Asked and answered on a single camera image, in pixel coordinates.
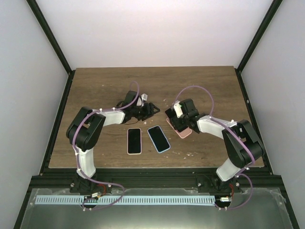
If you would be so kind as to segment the red phone black screen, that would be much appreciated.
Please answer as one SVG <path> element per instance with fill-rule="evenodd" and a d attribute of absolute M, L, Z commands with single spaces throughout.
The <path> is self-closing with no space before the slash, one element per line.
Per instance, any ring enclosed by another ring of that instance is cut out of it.
<path fill-rule="evenodd" d="M 176 112 L 175 112 L 175 110 L 172 109 L 172 108 L 167 109 L 167 110 L 165 111 L 165 114 L 167 115 L 167 117 L 168 117 L 169 119 L 176 117 Z"/>

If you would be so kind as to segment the pink phone case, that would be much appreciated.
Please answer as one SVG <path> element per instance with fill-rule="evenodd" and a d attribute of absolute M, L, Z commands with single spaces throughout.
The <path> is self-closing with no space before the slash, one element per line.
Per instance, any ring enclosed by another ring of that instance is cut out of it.
<path fill-rule="evenodd" d="M 170 123 L 169 118 L 166 118 L 166 122 L 169 124 L 169 126 L 175 131 L 175 133 L 181 138 L 181 139 L 185 139 L 186 137 L 188 137 L 193 131 L 190 128 L 186 128 L 181 132 L 178 132 L 177 130 L 174 129 L 174 127 L 172 126 L 172 124 Z"/>

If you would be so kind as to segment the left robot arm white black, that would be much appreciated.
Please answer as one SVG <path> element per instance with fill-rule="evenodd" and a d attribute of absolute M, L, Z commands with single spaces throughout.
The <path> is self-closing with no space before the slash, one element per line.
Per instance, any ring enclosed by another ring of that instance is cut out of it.
<path fill-rule="evenodd" d="M 147 102 L 146 94 L 129 91 L 124 100 L 110 109 L 82 107 L 66 131 L 66 137 L 75 153 L 77 174 L 82 177 L 81 188 L 91 193 L 97 188 L 93 149 L 99 140 L 102 128 L 120 125 L 136 118 L 145 121 L 160 112 L 160 108 Z"/>

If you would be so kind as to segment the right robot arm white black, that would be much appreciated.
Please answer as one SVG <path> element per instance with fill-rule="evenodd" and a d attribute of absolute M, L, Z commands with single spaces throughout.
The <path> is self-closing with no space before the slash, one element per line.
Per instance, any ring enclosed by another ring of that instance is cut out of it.
<path fill-rule="evenodd" d="M 247 120 L 236 122 L 200 114 L 192 99 L 176 101 L 165 111 L 173 129 L 182 132 L 187 128 L 196 133 L 210 134 L 224 141 L 228 158 L 217 168 L 217 177 L 212 179 L 212 188 L 223 192 L 229 180 L 240 175 L 266 153 L 265 146 Z"/>

